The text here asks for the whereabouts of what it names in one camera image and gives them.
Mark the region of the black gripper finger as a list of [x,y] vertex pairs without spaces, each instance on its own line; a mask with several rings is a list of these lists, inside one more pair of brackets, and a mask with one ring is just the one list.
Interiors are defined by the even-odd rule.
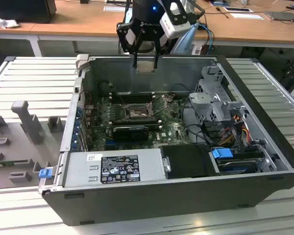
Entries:
[[134,56],[133,68],[137,68],[137,54],[145,39],[145,29],[141,22],[118,23],[116,32],[124,52]]
[[154,60],[154,69],[157,69],[158,68],[158,59],[159,59],[159,56],[161,55],[161,46],[160,46],[160,40],[159,40],[158,34],[156,34],[156,33],[153,34],[153,41],[154,41],[155,49],[156,49],[155,60]]

